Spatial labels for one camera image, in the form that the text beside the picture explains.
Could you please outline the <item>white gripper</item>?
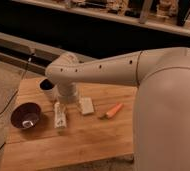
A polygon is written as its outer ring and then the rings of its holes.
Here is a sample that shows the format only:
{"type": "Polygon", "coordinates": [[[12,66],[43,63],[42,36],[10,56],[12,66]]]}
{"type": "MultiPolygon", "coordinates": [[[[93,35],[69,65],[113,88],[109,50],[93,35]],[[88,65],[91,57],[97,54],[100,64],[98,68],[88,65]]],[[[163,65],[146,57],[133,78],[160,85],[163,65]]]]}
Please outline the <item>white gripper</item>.
{"type": "Polygon", "coordinates": [[[78,90],[75,83],[58,84],[57,98],[60,103],[74,103],[78,100],[78,90]]]}

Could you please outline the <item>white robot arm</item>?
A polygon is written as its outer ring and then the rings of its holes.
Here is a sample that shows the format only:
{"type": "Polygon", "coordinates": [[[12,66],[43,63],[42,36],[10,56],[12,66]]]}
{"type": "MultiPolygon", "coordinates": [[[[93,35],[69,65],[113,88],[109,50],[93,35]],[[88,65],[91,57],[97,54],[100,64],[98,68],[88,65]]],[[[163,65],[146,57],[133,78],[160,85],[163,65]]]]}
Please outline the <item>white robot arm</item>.
{"type": "Polygon", "coordinates": [[[45,75],[65,97],[79,82],[136,86],[135,171],[190,171],[190,48],[142,50],[85,63],[64,53],[45,75]]]}

